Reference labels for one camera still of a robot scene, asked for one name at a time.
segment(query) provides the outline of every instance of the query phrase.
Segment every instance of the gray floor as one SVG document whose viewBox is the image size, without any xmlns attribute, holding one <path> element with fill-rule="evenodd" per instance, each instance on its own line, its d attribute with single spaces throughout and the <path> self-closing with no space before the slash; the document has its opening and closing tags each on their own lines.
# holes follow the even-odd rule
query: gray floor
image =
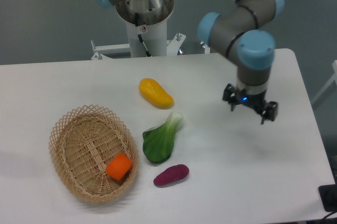
<svg viewBox="0 0 337 224">
<path fill-rule="evenodd" d="M 200 19 L 234 8 L 232 0 L 175 0 L 168 37 L 187 35 L 183 50 L 199 53 Z M 91 39 L 96 45 L 127 43 L 115 10 L 102 10 L 94 0 L 0 0 L 0 20 L 0 64 L 89 60 Z M 337 0 L 286 0 L 283 14 L 263 29 L 273 34 L 278 48 L 296 53 L 312 98 L 333 74 L 331 63 L 337 60 Z M 334 92 L 315 110 L 330 157 L 337 155 L 336 98 Z"/>
</svg>

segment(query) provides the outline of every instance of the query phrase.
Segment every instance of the black cable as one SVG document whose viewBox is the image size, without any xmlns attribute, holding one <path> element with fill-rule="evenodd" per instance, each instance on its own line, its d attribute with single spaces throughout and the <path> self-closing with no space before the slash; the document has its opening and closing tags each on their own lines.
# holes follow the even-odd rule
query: black cable
<svg viewBox="0 0 337 224">
<path fill-rule="evenodd" d="M 139 18 L 139 14 L 138 14 L 138 13 L 135 13 L 135 26 L 136 26 L 136 27 L 140 26 L 140 24 L 138 23 L 138 18 Z M 145 49 L 146 56 L 147 56 L 147 57 L 152 57 L 151 54 L 150 54 L 150 52 L 148 51 L 148 49 L 147 49 L 145 43 L 144 43 L 144 40 L 143 40 L 143 37 L 142 37 L 142 34 L 141 34 L 141 33 L 138 34 L 138 39 L 139 39 L 139 41 L 143 44 L 143 47 L 144 47 L 144 49 Z"/>
<path fill-rule="evenodd" d="M 319 224 L 323 224 L 323 223 L 325 222 L 325 220 L 327 219 L 327 217 L 332 216 L 332 215 L 334 215 L 335 213 L 337 213 L 337 211 L 335 211 L 335 212 L 330 212 L 328 215 L 324 216 L 324 218 L 321 219 L 321 221 L 319 222 Z"/>
</svg>

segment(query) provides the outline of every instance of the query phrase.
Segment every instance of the black object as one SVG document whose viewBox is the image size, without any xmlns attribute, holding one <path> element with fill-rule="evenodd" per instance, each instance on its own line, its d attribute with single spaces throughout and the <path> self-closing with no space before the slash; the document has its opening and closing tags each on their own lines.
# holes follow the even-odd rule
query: black object
<svg viewBox="0 0 337 224">
<path fill-rule="evenodd" d="M 232 84 L 228 84 L 224 90 L 222 100 L 231 105 L 231 111 L 234 111 L 238 104 L 243 104 L 252 108 L 262 117 L 261 124 L 265 120 L 274 121 L 279 110 L 279 104 L 271 101 L 266 102 L 264 99 L 266 90 L 257 95 L 247 95 L 246 90 L 238 90 Z"/>
<path fill-rule="evenodd" d="M 319 186 L 318 191 L 321 196 L 324 210 L 327 212 L 337 211 L 337 185 L 330 184 Z"/>
</svg>

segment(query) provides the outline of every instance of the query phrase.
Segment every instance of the green leafy vegetable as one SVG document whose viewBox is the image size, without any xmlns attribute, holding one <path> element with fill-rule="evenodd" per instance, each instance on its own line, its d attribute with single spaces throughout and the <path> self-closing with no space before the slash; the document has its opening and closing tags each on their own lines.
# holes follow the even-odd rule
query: green leafy vegetable
<svg viewBox="0 0 337 224">
<path fill-rule="evenodd" d="M 182 124 L 182 114 L 171 112 L 164 124 L 150 128 L 143 133 L 143 152 L 150 162 L 162 163 L 170 158 L 175 133 Z"/>
</svg>

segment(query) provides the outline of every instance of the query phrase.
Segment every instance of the white table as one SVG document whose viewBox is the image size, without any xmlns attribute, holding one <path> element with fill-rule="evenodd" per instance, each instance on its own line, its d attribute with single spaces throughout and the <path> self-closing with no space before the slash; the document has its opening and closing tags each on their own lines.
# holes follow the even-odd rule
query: white table
<svg viewBox="0 0 337 224">
<path fill-rule="evenodd" d="M 159 110 L 138 92 L 144 77 L 175 98 Z M 275 122 L 222 101 L 236 68 L 218 54 L 0 66 L 0 223 L 273 223 L 322 218 L 318 186 L 334 183 L 292 51 L 276 50 L 266 98 Z M 84 104 L 113 110 L 140 152 L 136 181 L 118 200 L 83 203 L 59 180 L 49 135 Z M 171 158 L 151 165 L 142 132 L 180 111 L 185 125 Z M 156 188 L 153 179 L 183 163 L 188 179 Z"/>
</svg>

